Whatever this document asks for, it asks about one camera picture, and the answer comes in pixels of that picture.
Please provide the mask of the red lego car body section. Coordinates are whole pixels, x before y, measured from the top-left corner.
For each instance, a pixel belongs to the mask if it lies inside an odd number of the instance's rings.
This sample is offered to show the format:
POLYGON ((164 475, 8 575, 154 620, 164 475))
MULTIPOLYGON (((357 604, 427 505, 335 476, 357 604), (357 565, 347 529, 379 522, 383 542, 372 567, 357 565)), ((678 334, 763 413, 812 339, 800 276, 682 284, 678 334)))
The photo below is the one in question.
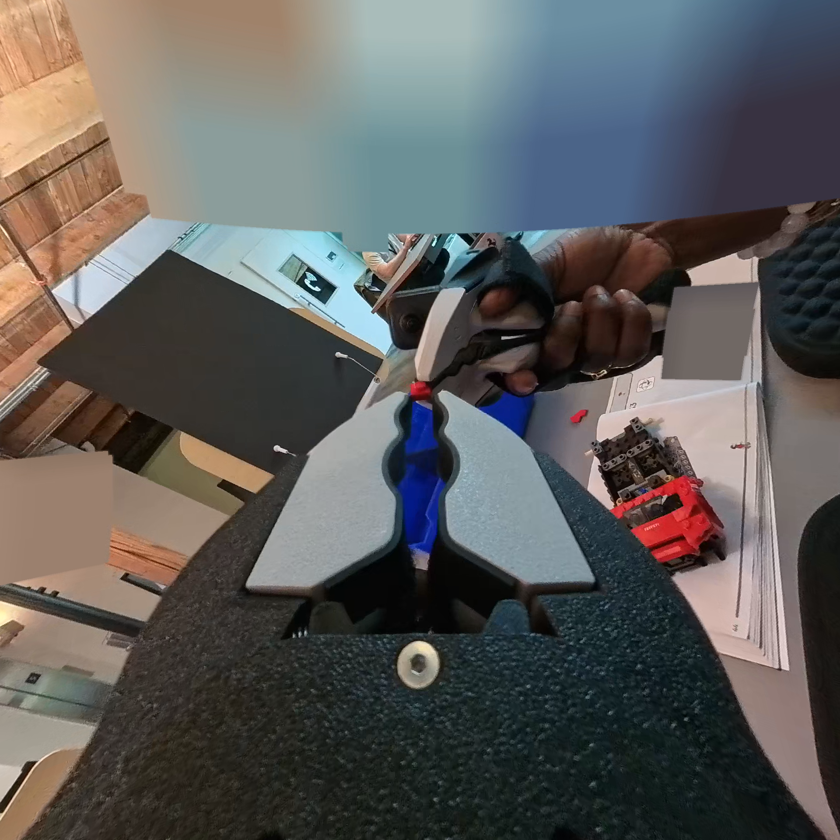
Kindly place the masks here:
POLYGON ((674 478, 612 509, 670 574, 706 566, 707 556, 727 557, 724 526, 703 496, 701 479, 674 478))

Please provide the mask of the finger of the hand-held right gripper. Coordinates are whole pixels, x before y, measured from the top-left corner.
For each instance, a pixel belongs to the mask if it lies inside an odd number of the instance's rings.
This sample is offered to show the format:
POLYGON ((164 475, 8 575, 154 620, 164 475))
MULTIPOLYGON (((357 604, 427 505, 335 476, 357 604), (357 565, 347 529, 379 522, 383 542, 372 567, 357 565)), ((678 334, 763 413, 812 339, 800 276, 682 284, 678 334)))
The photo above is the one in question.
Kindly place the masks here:
POLYGON ((469 341, 469 294, 463 287, 442 289, 429 310, 416 348, 415 380, 431 385, 469 341))

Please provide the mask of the black board panel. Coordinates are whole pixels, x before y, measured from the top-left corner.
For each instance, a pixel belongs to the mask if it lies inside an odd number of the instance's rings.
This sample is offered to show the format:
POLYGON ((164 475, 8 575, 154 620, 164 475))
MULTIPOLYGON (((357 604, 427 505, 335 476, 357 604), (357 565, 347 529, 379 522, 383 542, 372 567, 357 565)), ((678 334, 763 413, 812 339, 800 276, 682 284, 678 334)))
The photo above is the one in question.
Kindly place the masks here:
POLYGON ((41 358, 270 474, 347 421, 382 359, 166 250, 41 358))

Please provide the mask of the white instruction booklet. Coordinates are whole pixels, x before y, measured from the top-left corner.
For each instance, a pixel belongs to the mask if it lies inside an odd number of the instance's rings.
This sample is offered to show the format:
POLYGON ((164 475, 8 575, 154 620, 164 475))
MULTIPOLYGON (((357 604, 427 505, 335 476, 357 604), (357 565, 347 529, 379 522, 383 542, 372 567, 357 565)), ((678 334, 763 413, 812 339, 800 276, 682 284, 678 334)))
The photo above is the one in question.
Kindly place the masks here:
MULTIPOLYGON (((710 554, 706 566, 667 574, 719 653, 788 670, 781 560, 760 382, 758 284, 692 287, 688 292, 692 300, 707 298, 710 304, 710 311, 700 315, 699 324, 707 331, 699 337, 695 357, 704 364, 709 362, 721 339, 744 344, 740 377, 736 381, 666 379, 664 362, 657 359, 618 379, 610 411, 598 420, 594 441, 616 436, 633 417, 657 424, 661 437, 679 439, 703 482, 703 496, 723 523, 727 557, 719 561, 710 554)), ((592 444, 587 488, 613 516, 614 506, 598 474, 592 444)))

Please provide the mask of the blue plastic bin with divider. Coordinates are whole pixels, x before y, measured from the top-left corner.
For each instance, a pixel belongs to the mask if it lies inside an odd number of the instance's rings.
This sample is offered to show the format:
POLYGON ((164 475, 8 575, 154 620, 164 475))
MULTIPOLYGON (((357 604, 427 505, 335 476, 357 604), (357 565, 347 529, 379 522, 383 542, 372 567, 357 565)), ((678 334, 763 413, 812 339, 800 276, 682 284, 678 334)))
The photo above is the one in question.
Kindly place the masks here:
MULTIPOLYGON (((502 393, 480 411, 522 438, 529 425, 534 395, 502 393)), ((415 567, 426 571, 438 527, 438 498, 445 483, 438 475, 438 442, 430 407, 413 405, 411 431, 405 441, 404 476, 398 485, 402 496, 405 535, 415 567)))

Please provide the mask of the person's right forearm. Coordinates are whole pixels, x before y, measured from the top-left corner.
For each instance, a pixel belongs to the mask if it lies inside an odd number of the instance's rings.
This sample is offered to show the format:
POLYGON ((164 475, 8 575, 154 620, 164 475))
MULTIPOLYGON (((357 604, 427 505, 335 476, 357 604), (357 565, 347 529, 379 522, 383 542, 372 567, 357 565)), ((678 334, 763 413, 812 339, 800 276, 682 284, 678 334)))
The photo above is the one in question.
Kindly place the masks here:
POLYGON ((648 226, 646 236, 665 248, 673 268, 689 271, 764 242, 788 216, 787 206, 776 206, 671 219, 648 226))

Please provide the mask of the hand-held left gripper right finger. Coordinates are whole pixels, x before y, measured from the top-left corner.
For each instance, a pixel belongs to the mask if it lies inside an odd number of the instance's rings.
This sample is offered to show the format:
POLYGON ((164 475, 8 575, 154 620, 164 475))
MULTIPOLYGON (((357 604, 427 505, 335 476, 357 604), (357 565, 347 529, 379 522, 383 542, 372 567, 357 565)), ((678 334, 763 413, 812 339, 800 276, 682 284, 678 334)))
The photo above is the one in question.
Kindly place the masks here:
POLYGON ((437 499, 432 608, 488 618, 499 602, 589 593, 594 572, 531 448, 456 395, 434 402, 437 499))

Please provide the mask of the person's right hand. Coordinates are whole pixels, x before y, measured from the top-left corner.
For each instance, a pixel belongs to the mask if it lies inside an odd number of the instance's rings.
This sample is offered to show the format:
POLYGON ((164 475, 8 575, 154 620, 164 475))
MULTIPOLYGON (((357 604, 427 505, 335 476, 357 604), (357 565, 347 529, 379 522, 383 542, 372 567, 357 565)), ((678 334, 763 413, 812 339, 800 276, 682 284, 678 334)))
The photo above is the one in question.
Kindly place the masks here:
POLYGON ((690 283, 658 223, 571 230, 534 258, 555 308, 539 349, 500 377, 516 396, 568 373, 597 379, 644 363, 675 289, 690 283))

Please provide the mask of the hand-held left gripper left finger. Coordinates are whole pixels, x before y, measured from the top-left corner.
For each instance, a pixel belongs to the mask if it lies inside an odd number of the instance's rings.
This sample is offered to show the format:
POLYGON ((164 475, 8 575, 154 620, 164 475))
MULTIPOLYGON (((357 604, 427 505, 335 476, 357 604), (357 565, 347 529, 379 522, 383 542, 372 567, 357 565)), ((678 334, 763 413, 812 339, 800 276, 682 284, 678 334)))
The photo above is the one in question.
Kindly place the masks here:
POLYGON ((413 603, 398 490, 412 414, 407 394, 390 395, 311 450, 249 574, 249 594, 337 602, 354 621, 413 603))

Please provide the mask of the rounded wooden divider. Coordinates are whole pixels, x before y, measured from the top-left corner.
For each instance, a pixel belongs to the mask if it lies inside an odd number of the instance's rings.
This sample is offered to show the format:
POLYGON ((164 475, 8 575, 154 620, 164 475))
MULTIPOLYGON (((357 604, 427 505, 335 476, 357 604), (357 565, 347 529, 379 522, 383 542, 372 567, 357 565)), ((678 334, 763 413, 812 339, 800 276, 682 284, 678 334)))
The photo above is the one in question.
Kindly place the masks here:
MULTIPOLYGON (((321 330, 352 345, 357 353, 363 351, 372 354, 379 362, 378 368, 371 374, 371 381, 353 412, 359 413, 365 410, 372 403, 373 395, 381 380, 386 378, 389 373, 390 364, 385 358, 386 353, 308 309, 292 307, 288 310, 311 322, 321 330)), ((180 449, 186 460, 194 467, 219 478, 220 485, 226 482, 228 485, 240 488, 240 490, 232 491, 231 494, 242 501, 247 499, 248 493, 256 494, 260 492, 276 474, 274 471, 260 469, 245 460, 224 452, 222 449, 186 435, 184 432, 180 432, 180 449)))

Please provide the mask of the black honeycomb seat cushion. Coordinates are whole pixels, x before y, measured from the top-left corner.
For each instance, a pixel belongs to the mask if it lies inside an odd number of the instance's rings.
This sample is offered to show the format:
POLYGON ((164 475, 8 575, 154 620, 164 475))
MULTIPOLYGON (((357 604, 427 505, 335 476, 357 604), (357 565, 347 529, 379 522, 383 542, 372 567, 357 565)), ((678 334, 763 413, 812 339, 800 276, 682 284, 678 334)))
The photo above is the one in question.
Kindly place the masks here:
POLYGON ((838 216, 761 259, 758 274, 762 323, 781 361, 800 375, 838 380, 838 216))

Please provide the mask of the black wall sign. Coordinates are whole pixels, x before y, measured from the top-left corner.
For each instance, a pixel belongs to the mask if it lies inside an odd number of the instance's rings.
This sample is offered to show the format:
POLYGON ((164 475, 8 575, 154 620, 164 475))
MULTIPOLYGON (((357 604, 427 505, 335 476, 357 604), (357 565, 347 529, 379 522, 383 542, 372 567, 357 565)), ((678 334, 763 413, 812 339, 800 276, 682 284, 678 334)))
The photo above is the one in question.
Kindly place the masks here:
POLYGON ((338 287, 297 255, 289 255, 278 269, 290 283, 321 304, 328 304, 338 287))

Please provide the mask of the white board stand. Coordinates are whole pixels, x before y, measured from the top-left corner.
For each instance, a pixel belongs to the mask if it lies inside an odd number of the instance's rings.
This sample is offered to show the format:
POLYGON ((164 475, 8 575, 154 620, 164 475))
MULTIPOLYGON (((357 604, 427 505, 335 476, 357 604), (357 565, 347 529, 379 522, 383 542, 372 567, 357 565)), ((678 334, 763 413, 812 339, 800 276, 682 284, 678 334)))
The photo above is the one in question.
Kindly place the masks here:
MULTIPOLYGON (((349 355, 347 353, 343 353, 343 352, 340 352, 340 351, 336 351, 334 353, 334 358, 336 358, 337 360, 348 361, 348 362, 351 362, 352 364, 356 364, 358 367, 360 367, 363 371, 365 371, 366 373, 368 373, 371 376, 371 381, 374 385, 378 385, 378 384, 382 383, 382 378, 380 377, 379 373, 377 373, 377 371, 373 371, 371 368, 365 366, 364 364, 362 364, 358 359, 356 359, 352 355, 349 355)), ((272 447, 272 450, 273 450, 274 453, 280 454, 280 455, 288 455, 290 457, 297 457, 298 456, 297 453, 291 452, 290 450, 288 450, 286 448, 283 448, 278 444, 274 444, 273 447, 272 447)))

